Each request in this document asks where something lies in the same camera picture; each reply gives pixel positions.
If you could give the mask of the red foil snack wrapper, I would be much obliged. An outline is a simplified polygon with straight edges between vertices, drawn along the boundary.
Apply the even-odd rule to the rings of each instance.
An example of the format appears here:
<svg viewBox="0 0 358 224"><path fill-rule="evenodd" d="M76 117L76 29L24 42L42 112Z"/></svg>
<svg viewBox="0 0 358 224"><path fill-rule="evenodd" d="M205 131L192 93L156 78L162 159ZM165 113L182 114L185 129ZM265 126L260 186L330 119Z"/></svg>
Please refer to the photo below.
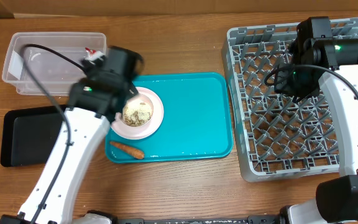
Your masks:
<svg viewBox="0 0 358 224"><path fill-rule="evenodd" d="M89 61L95 61L96 59L103 59L105 57L105 54L103 54L100 51L97 50L93 50L93 49L89 49L89 48L85 48L87 56L86 56L86 60Z"/></svg>

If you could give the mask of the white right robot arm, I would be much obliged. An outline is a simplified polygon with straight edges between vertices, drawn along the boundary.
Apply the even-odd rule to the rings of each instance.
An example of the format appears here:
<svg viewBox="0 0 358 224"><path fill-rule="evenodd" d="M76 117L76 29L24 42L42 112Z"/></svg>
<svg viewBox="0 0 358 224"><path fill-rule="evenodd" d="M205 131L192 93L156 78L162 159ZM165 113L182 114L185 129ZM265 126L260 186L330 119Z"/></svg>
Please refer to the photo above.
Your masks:
<svg viewBox="0 0 358 224"><path fill-rule="evenodd" d="M320 183L314 199L283 208L282 216L287 223L358 222L358 65L324 69L319 87L333 120L340 176Z"/></svg>

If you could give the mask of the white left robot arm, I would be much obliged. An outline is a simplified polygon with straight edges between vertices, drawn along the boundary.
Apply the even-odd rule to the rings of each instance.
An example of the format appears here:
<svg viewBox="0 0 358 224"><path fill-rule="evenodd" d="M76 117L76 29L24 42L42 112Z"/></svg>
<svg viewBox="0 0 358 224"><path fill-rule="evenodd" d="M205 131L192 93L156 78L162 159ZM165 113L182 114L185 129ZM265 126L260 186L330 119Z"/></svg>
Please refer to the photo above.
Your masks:
<svg viewBox="0 0 358 224"><path fill-rule="evenodd" d="M102 215L85 215L75 220L73 210L95 151L116 113L137 94L133 83L117 87L74 84L62 114L60 132L38 182L18 214L2 215L0 223L112 223Z"/></svg>

